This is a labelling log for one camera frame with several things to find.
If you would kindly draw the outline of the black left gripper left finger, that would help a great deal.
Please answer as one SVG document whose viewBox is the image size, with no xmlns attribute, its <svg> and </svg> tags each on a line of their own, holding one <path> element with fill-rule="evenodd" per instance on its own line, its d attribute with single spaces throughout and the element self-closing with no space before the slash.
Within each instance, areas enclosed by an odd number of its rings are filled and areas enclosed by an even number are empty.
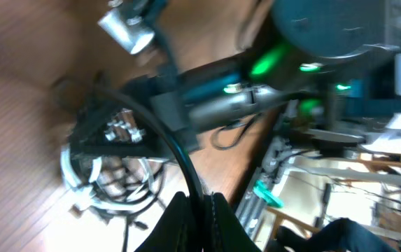
<svg viewBox="0 0 401 252">
<path fill-rule="evenodd" d="M 153 231 L 135 251 L 200 251 L 197 223 L 190 200 L 183 192 L 174 195 Z"/>
</svg>

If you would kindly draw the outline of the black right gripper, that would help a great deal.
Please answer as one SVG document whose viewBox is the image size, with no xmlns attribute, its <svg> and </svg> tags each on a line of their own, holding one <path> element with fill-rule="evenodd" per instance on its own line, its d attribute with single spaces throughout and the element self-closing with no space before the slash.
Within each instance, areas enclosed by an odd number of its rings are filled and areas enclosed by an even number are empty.
<svg viewBox="0 0 401 252">
<path fill-rule="evenodd" d="M 158 76 L 141 76 L 122 91 L 150 109 L 175 134 L 187 152 L 200 149 L 197 135 L 204 130 L 189 114 L 203 102 L 225 96 L 223 89 L 241 81 L 234 62 L 213 62 L 177 76 L 161 68 Z M 74 155 L 171 159 L 162 138 L 131 110 L 107 101 L 84 104 L 69 136 Z"/>
</svg>

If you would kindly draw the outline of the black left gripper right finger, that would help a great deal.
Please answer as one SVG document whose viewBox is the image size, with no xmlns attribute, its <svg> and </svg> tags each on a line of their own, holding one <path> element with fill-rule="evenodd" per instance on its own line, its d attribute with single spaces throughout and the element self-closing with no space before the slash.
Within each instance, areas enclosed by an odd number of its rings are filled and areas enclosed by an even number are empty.
<svg viewBox="0 0 401 252">
<path fill-rule="evenodd" d="M 260 252 L 221 193 L 204 196 L 203 248 L 206 252 Z"/>
</svg>

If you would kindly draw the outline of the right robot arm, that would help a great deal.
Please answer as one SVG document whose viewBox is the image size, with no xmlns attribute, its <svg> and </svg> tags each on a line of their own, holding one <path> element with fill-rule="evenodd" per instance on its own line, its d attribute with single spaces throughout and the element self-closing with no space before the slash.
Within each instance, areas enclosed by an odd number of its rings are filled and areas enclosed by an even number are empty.
<svg viewBox="0 0 401 252">
<path fill-rule="evenodd" d="M 367 142 L 366 118 L 401 113 L 390 82 L 400 53 L 401 1 L 275 1 L 251 48 L 181 74 L 170 92 L 156 78 L 108 91 L 69 142 L 90 155 L 161 158 L 297 100 L 281 136 L 341 157 Z"/>
</svg>

